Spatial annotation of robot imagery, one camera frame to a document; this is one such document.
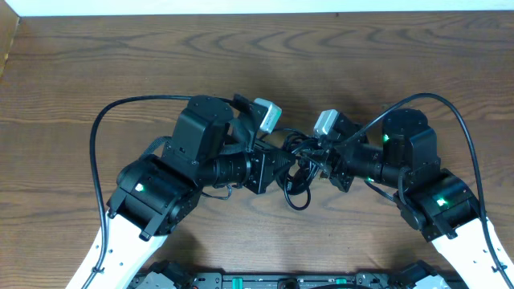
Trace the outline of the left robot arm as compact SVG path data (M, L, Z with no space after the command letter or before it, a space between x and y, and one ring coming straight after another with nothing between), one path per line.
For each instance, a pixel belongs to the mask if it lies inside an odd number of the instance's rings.
M178 223L198 204L206 186L245 187L255 194L295 161L292 153L258 139L270 133L282 111L271 101L187 96L172 136L159 136L123 168L108 201L96 166L96 133L90 136L93 184L100 211L94 243L68 284L70 288L126 288Z

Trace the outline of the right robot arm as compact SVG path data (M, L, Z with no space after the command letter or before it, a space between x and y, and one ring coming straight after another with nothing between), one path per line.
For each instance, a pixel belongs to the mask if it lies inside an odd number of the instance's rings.
M441 166L437 136L426 116L398 109L382 122L382 144L372 146L360 125L332 109L320 114L314 134L323 149L323 174L343 192L358 177L394 188L402 218L457 271L470 288L505 288L513 263L479 201L464 181Z

